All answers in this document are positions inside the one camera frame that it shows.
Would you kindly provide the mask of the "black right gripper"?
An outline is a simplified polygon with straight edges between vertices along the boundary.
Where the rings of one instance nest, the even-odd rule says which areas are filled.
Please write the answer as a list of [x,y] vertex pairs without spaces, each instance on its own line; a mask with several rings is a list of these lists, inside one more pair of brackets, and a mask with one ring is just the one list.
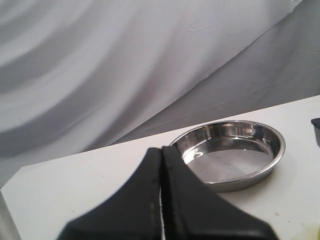
[[311,124],[314,127],[314,133],[316,138],[316,143],[320,146],[320,118],[314,118],[311,120]]

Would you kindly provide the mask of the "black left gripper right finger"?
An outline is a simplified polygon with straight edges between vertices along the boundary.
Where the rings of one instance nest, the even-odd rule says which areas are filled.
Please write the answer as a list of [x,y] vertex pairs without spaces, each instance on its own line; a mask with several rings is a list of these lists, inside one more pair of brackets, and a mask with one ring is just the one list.
[[167,240],[270,240],[266,222],[202,183],[173,146],[162,148],[161,203]]

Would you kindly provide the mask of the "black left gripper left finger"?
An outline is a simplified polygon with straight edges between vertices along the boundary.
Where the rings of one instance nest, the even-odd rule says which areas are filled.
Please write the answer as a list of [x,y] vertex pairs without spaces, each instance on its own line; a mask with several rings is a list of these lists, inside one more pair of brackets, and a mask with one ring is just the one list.
[[132,176],[102,204],[70,221],[60,240],[160,240],[162,153],[149,148]]

